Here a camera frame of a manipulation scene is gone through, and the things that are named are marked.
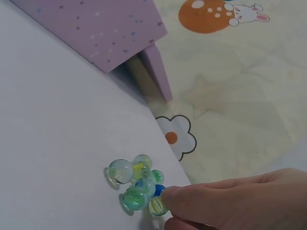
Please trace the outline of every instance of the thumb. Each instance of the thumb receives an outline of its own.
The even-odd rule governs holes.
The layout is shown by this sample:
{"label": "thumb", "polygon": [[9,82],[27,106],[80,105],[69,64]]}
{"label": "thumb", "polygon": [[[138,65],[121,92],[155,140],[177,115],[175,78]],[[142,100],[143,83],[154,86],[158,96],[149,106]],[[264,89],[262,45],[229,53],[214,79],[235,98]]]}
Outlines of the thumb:
{"label": "thumb", "polygon": [[238,188],[210,189],[197,184],[173,186],[162,192],[162,200],[174,216],[220,229],[249,195],[247,187]]}

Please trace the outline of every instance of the hand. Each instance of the hand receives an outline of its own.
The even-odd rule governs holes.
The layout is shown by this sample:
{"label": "hand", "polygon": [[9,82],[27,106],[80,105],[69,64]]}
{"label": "hand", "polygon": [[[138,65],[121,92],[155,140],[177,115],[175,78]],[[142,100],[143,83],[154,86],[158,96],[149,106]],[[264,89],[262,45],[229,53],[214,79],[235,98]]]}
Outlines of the hand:
{"label": "hand", "polygon": [[162,199],[174,216],[165,230],[307,230],[307,172],[296,169],[173,186]]}

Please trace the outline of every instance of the glass marble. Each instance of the glass marble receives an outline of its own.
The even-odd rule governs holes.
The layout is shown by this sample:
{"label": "glass marble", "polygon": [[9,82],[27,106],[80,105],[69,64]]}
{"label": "glass marble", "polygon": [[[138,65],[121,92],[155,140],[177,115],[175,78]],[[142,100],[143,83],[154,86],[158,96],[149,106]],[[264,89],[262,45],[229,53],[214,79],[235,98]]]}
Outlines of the glass marble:
{"label": "glass marble", "polygon": [[135,183],[135,186],[138,186],[142,188],[143,190],[145,190],[149,198],[153,197],[156,192],[156,185],[154,184],[152,180],[148,178],[141,178],[137,180],[137,182]]}
{"label": "glass marble", "polygon": [[150,199],[148,204],[148,210],[154,216],[162,216],[168,212],[168,209],[163,203],[160,196],[155,196]]}
{"label": "glass marble", "polygon": [[143,162],[145,162],[149,166],[150,169],[153,166],[152,159],[150,159],[150,157],[148,155],[146,155],[146,154],[140,154],[140,155],[136,156],[134,158],[134,161],[143,161]]}
{"label": "glass marble", "polygon": [[107,175],[116,184],[127,184],[133,178],[133,167],[129,161],[117,159],[110,163]]}
{"label": "glass marble", "polygon": [[164,182],[164,175],[160,170],[151,170],[149,178],[155,183],[155,184],[162,184]]}
{"label": "glass marble", "polygon": [[150,174],[150,168],[144,161],[133,161],[133,180],[137,181],[141,178],[147,178]]}
{"label": "glass marble", "polygon": [[144,189],[138,186],[131,186],[122,196],[121,202],[128,210],[136,211],[148,205],[149,197]]}
{"label": "glass marble", "polygon": [[160,196],[164,189],[165,189],[164,185],[156,184],[154,196]]}

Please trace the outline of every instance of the fingernail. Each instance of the fingernail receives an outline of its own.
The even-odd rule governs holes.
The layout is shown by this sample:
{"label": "fingernail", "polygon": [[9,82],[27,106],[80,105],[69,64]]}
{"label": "fingernail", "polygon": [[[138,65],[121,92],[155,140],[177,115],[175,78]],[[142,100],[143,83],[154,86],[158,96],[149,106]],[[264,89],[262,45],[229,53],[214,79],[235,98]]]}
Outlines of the fingernail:
{"label": "fingernail", "polygon": [[168,201],[168,199],[173,195],[173,193],[180,188],[181,187],[179,186],[170,186],[164,189],[163,192],[161,193],[163,202]]}

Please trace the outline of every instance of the purple star-patterned paper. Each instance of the purple star-patterned paper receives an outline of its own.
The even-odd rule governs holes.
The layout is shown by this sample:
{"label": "purple star-patterned paper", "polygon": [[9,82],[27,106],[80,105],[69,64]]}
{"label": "purple star-patterned paper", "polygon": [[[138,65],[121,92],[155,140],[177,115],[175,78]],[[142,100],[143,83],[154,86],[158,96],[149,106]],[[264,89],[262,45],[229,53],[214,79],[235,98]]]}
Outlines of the purple star-patterned paper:
{"label": "purple star-patterned paper", "polygon": [[166,35],[153,0],[11,0],[108,73]]}

